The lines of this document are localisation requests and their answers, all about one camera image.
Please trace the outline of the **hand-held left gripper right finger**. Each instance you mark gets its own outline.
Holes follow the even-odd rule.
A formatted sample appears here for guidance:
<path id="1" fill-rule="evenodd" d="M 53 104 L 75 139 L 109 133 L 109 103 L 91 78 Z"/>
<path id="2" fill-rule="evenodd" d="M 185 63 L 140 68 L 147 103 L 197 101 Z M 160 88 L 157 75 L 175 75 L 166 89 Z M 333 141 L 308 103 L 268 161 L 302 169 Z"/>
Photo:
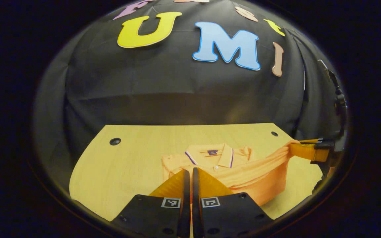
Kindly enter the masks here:
<path id="1" fill-rule="evenodd" d="M 195 238 L 244 238 L 273 220 L 248 193 L 233 193 L 206 171 L 192 172 L 192 230 Z"/>

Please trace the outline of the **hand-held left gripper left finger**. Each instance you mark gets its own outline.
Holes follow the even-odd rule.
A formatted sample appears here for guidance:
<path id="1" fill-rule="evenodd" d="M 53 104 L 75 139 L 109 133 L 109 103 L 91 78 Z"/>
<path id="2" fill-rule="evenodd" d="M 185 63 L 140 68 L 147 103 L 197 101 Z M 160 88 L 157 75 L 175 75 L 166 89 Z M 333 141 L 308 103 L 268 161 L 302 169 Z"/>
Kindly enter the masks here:
<path id="1" fill-rule="evenodd" d="M 189 238 L 189 172 L 178 172 L 149 195 L 133 196 L 111 223 L 133 238 Z"/>

